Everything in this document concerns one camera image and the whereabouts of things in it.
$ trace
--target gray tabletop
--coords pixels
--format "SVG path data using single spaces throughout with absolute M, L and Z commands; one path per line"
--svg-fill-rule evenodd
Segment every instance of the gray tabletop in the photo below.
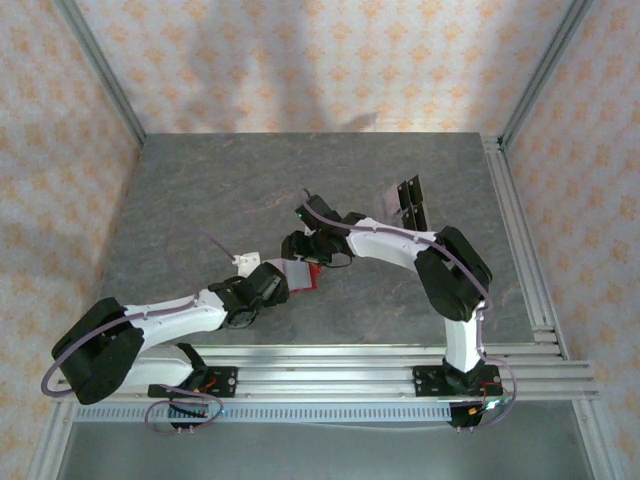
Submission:
M 459 228 L 494 274 L 488 342 L 528 342 L 530 322 L 477 134 L 339 133 L 151 135 L 132 180 L 102 296 L 122 304 L 193 293 L 165 260 L 176 226 L 214 234 L 236 254 L 277 258 L 303 228 L 306 187 L 340 214 L 375 216 L 381 195 L 419 174 L 430 227 Z M 205 287 L 235 275 L 198 234 L 175 238 L 176 263 Z M 325 270 L 319 288 L 264 310 L 249 328 L 191 335 L 195 344 L 443 344 L 444 324 L 415 274 L 372 259 Z

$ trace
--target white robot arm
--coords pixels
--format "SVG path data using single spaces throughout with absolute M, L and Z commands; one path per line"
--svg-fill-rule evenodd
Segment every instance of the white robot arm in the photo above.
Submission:
M 190 345 L 168 347 L 161 354 L 154 349 L 151 355 L 148 349 L 191 333 L 244 328 L 263 307 L 288 298 L 284 274 L 270 263 L 257 266 L 246 278 L 232 277 L 178 300 L 122 306 L 104 298 L 55 345 L 54 367 L 60 367 L 85 405 L 125 386 L 166 384 L 201 390 L 212 372 Z M 45 393 L 49 376 L 43 380 Z
M 307 228 L 285 239 L 283 258 L 327 265 L 334 254 L 371 257 L 418 274 L 431 305 L 444 318 L 447 381 L 459 393 L 467 391 L 484 363 L 477 332 L 485 299 L 460 268 L 433 248 L 440 246 L 455 256 L 486 291 L 491 271 L 462 233 L 453 227 L 440 232 L 412 231 L 353 212 L 341 218 L 317 195 L 309 196 L 296 212 Z
M 483 366 L 476 336 L 484 299 L 457 267 L 451 268 L 430 247 L 438 244 L 452 252 L 487 289 L 491 272 L 464 236 L 452 227 L 410 231 L 355 213 L 343 219 L 317 195 L 296 211 L 307 231 L 286 237 L 282 258 L 329 265 L 333 254 L 372 257 L 418 274 L 429 301 L 444 318 L 447 382 L 466 394 Z M 121 306 L 114 298 L 102 299 L 53 348 L 54 367 L 60 367 L 82 404 L 101 401 L 126 386 L 150 385 L 150 396 L 157 396 L 152 391 L 157 393 L 158 384 L 206 391 L 213 374 L 192 347 L 177 344 L 147 351 L 195 332 L 246 327 L 263 307 L 288 299 L 286 278 L 272 264 L 256 264 L 244 273 L 246 278 L 232 277 L 193 296 L 153 305 Z

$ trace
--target orange patterned wall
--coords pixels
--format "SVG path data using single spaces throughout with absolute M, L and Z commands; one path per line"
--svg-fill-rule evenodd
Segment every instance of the orange patterned wall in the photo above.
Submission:
M 138 156 L 52 0 L 0 2 L 0 478 L 26 477 L 55 341 L 95 300 Z
M 151 133 L 500 134 L 571 2 L 79 3 Z
M 640 3 L 595 2 L 509 153 L 577 358 L 640 472 Z

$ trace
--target metal frame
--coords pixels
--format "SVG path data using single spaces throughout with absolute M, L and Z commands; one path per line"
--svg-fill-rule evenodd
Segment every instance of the metal frame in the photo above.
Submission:
M 149 403 L 115 402 L 97 403 L 78 409 L 75 423 L 142 423 Z M 199 413 L 215 413 L 220 408 L 213 404 L 194 404 Z M 192 422 L 193 417 L 170 411 L 168 406 L 158 406 L 151 410 L 149 418 L 153 423 Z M 216 418 L 216 423 L 385 423 L 385 422 L 448 422 L 451 420 L 449 405 L 437 402 L 420 404 L 400 402 L 361 403 L 276 403 L 224 401 L 224 409 Z
M 551 44 L 540 59 L 540 63 L 536 67 L 500 137 L 500 144 L 505 152 L 509 151 L 522 123 L 529 115 L 540 92 L 542 92 L 544 85 L 553 73 L 555 66 L 562 57 L 573 34 L 578 30 L 592 3 L 593 0 L 574 0 L 567 10 L 567 14 L 560 23 Z
M 127 127 L 131 131 L 136 142 L 138 142 L 138 146 L 142 148 L 147 138 L 147 134 L 144 131 L 138 116 L 131 107 L 127 95 L 120 86 L 118 78 L 115 73 L 113 73 L 113 70 L 111 70 L 109 62 L 107 62 L 107 58 L 102 52 L 98 41 L 93 36 L 93 32 L 87 24 L 84 15 L 82 15 L 82 11 L 78 7 L 78 4 L 75 0 L 55 0 L 55 3 L 69 25 L 69 28 L 71 28 L 71 31 L 78 40 L 78 43 L 80 43 L 87 59 L 91 62 L 93 69 L 100 77 L 100 80 L 113 100 L 113 103 L 122 116 L 122 119 L 127 124 Z
M 496 137 L 486 136 L 482 140 L 532 327 L 534 331 L 536 328 L 543 328 L 543 325 L 552 329 L 562 357 L 570 361 L 556 310 L 535 254 L 534 242 L 519 201 L 508 159 Z M 595 478 L 623 479 L 622 464 L 601 402 L 598 399 L 581 399 L 572 403 Z
M 142 147 L 146 132 L 75 0 L 55 0 L 55 3 Z M 592 3 L 593 0 L 572 2 L 503 135 L 483 137 L 487 163 L 534 332 L 534 343 L 488 345 L 487 351 L 494 356 L 508 356 L 518 376 L 520 400 L 572 401 L 595 477 L 618 479 L 624 474 L 612 448 L 612 436 L 598 401 L 592 368 L 588 362 L 569 360 L 505 154 Z M 326 407 L 331 402 L 352 406 L 362 402 L 377 406 L 424 405 L 424 399 L 415 397 L 411 367 L 439 363 L 444 355 L 444 347 L 416 345 L 200 347 L 198 350 L 209 364 L 242 367 L 238 397 L 231 402 L 239 409 L 249 406 L 280 408 L 292 402 L 311 408 Z M 508 388 L 511 383 L 508 372 L 502 369 L 500 374 Z M 65 385 L 61 377 L 58 377 L 58 384 L 61 388 Z M 102 409 L 109 405 L 115 409 L 125 405 L 147 405 L 149 400 L 144 398 L 145 393 L 135 389 L 120 392 L 110 398 L 108 404 L 102 404 Z M 444 406 L 452 399 L 431 400 Z M 48 423 L 29 470 L 30 479 L 56 478 L 73 421 L 83 415 L 81 412 L 86 414 L 87 411 L 87 407 L 78 406 L 72 399 L 52 402 Z

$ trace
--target red object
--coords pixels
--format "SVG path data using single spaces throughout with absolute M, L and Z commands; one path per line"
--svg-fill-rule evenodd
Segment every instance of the red object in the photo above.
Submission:
M 309 292 L 318 288 L 317 277 L 322 273 L 322 267 L 320 265 L 309 264 L 309 276 L 311 277 L 311 286 L 309 288 L 299 288 L 297 290 L 291 290 L 289 293 Z
M 204 391 L 206 392 L 211 387 L 213 387 L 216 383 L 218 383 L 218 379 L 216 377 L 213 377 L 213 379 L 209 383 L 207 383 L 206 387 L 204 387 Z

